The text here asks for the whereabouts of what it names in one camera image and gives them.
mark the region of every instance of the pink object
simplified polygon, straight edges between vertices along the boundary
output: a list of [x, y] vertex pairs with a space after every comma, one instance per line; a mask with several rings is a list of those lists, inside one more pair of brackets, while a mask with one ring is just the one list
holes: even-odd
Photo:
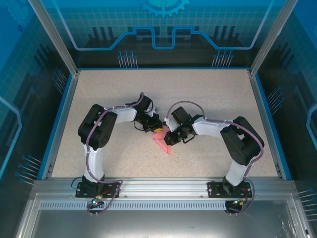
[[164, 137], [166, 133], [169, 132], [169, 128], [166, 126], [163, 126], [163, 131], [160, 132], [154, 132], [153, 133], [153, 140], [167, 153], [170, 155], [170, 145], [167, 145], [164, 141]]

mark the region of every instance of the gear graphic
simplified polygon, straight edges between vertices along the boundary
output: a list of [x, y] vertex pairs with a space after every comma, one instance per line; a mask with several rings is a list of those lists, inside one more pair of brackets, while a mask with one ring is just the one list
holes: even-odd
[[29, 16], [27, 0], [0, 0], [0, 7], [1, 6], [7, 7], [10, 15], [19, 25], [23, 25], [23, 22]]
[[172, 17], [173, 14], [178, 14], [179, 10], [184, 10], [189, 0], [140, 0], [140, 4], [143, 10], [147, 10], [149, 14], [153, 13], [155, 17]]

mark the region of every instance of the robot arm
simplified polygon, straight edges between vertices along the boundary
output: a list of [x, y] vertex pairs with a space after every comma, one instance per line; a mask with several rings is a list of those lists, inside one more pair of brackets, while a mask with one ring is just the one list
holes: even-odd
[[180, 141], [187, 143], [196, 135], [210, 135], [224, 140], [233, 161], [223, 179], [223, 188], [228, 194], [231, 194], [243, 181], [251, 160], [260, 153], [261, 149], [250, 134], [229, 122], [249, 130], [264, 146], [260, 136], [243, 117], [227, 121], [228, 123], [216, 122], [205, 119], [202, 115], [196, 115], [192, 118], [182, 107], [172, 112], [172, 116], [174, 120], [165, 120], [166, 125], [172, 128], [164, 138], [167, 145], [174, 145]]
[[[137, 121], [143, 126], [143, 131], [145, 132], [162, 128], [159, 115], [156, 113], [156, 109], [153, 107], [153, 102], [150, 98], [143, 96], [142, 101], [138, 105], [128, 107], [132, 104], [134, 103], [126, 104], [125, 107], [114, 108], [108, 112], [100, 121], [89, 140], [89, 146], [91, 147], [89, 154], [89, 168], [91, 173], [99, 180], [104, 179], [103, 149], [110, 139], [115, 124], [124, 121]], [[84, 144], [85, 153], [87, 153], [87, 137], [97, 119], [107, 109], [109, 108], [104, 108], [97, 104], [93, 105], [80, 125], [78, 135], [81, 138], [81, 142]], [[83, 183], [89, 184], [90, 186], [94, 186], [94, 183], [97, 183], [97, 181], [89, 175], [87, 168], [83, 176]]]

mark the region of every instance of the beige tabletop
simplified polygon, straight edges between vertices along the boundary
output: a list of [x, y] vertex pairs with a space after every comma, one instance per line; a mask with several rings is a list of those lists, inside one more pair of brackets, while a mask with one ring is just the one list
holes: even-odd
[[[250, 176], [277, 176], [259, 110], [246, 70], [165, 69], [82, 71], [62, 137], [53, 177], [77, 177], [85, 171], [85, 154], [77, 130], [93, 104], [112, 107], [131, 103], [140, 92], [150, 97], [164, 118], [178, 101], [200, 104], [211, 119], [245, 117], [265, 143], [264, 156]], [[192, 116], [195, 106], [181, 105]], [[232, 161], [222, 139], [196, 136], [172, 146], [167, 155], [152, 133], [131, 122], [116, 124], [104, 147], [106, 177], [222, 177]]]

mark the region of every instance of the enclosure wall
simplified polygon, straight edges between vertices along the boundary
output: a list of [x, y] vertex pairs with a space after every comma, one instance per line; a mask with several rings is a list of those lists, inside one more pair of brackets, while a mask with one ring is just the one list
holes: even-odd
[[[259, 70], [268, 107], [299, 191], [317, 189], [316, 9], [316, 1], [298, 1]], [[314, 206], [311, 208], [308, 214], [315, 213]]]
[[11, 238], [69, 72], [27, 1], [0, 0], [0, 19], [0, 233]]
[[249, 67], [284, 0], [44, 0], [79, 68]]

